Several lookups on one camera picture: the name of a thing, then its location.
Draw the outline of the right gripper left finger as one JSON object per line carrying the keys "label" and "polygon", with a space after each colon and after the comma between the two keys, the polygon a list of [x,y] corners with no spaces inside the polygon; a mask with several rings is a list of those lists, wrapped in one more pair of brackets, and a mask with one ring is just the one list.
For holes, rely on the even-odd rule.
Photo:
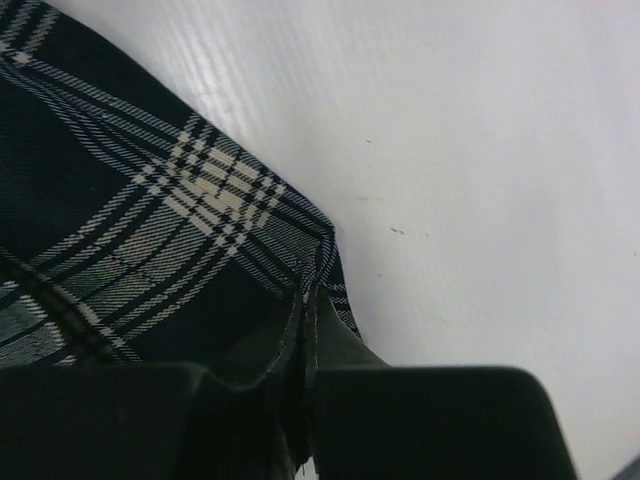
{"label": "right gripper left finger", "polygon": [[303,301],[287,295],[202,376],[184,438],[187,479],[292,479],[308,458]]}

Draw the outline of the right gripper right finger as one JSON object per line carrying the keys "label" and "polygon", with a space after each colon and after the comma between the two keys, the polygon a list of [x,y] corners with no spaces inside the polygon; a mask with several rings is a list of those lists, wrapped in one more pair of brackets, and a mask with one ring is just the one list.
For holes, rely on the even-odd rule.
{"label": "right gripper right finger", "polygon": [[305,396],[311,454],[321,479],[388,479],[393,429],[385,363],[339,318],[317,287],[305,318]]}

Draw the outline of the navy plaid skirt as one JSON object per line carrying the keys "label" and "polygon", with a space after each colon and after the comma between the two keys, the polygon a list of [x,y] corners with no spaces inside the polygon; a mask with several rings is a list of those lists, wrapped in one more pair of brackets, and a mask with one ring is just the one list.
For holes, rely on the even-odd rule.
{"label": "navy plaid skirt", "polygon": [[1,363],[206,364],[292,294],[356,325],[330,220],[124,52],[1,5]]}

